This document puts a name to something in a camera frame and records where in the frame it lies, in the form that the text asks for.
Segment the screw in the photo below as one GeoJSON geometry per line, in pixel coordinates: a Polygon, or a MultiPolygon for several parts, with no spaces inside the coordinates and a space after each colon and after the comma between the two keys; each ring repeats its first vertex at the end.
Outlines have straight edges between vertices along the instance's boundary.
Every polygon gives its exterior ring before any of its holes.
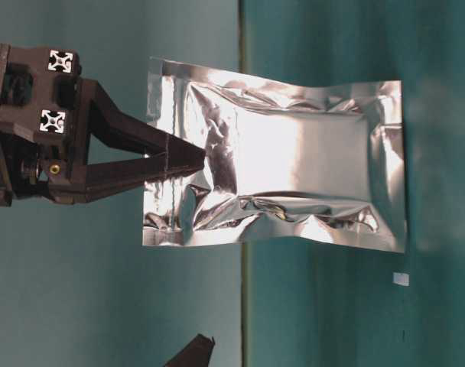
{"type": "Polygon", "coordinates": [[[61,167],[59,164],[53,164],[52,166],[50,166],[49,171],[52,174],[59,174],[61,172],[61,167]]]}

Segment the black plastic bracket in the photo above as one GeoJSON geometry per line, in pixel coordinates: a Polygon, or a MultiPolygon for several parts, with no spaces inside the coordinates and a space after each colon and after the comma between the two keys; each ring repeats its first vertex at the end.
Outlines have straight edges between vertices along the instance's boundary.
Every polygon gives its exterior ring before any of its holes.
{"type": "Polygon", "coordinates": [[[0,206],[33,196],[88,203],[203,168],[203,149],[121,112],[80,74],[75,51],[0,44],[0,206]],[[91,134],[147,158],[88,164],[91,134]]]}

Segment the crinkled foil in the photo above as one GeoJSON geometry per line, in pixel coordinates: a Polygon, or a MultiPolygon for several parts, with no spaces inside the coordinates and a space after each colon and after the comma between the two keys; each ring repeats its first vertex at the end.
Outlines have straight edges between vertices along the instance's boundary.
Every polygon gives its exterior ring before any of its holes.
{"type": "Polygon", "coordinates": [[[297,236],[405,250],[399,81],[307,88],[151,59],[148,119],[206,163],[146,185],[145,245],[297,236]]]}

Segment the teal backdrop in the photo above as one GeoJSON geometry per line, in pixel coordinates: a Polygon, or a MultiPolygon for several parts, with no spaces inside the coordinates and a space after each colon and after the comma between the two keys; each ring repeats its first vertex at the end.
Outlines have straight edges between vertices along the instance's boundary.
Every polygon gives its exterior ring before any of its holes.
{"type": "MultiPolygon", "coordinates": [[[[124,111],[145,117],[150,55],[237,70],[226,0],[0,2],[0,42],[80,52],[124,111]]],[[[92,143],[92,161],[124,154],[92,143]]],[[[240,363],[240,250],[141,247],[142,190],[87,206],[0,208],[0,367],[161,366],[197,333],[240,363]]]]}
{"type": "Polygon", "coordinates": [[[465,366],[465,1],[243,0],[242,50],[289,83],[402,80],[410,232],[248,244],[247,366],[465,366]]]}
{"type": "MultiPolygon", "coordinates": [[[[401,79],[407,253],[247,244],[247,366],[465,366],[465,1],[242,0],[242,70],[324,86],[401,79]],[[410,274],[409,287],[392,283],[410,274]]],[[[145,115],[149,55],[238,68],[226,0],[0,2],[0,41],[78,50],[145,115]]],[[[123,158],[96,143],[95,160],[123,158]]],[[[162,365],[196,333],[241,359],[240,252],[141,247],[141,191],[0,208],[0,367],[162,365]]]]}

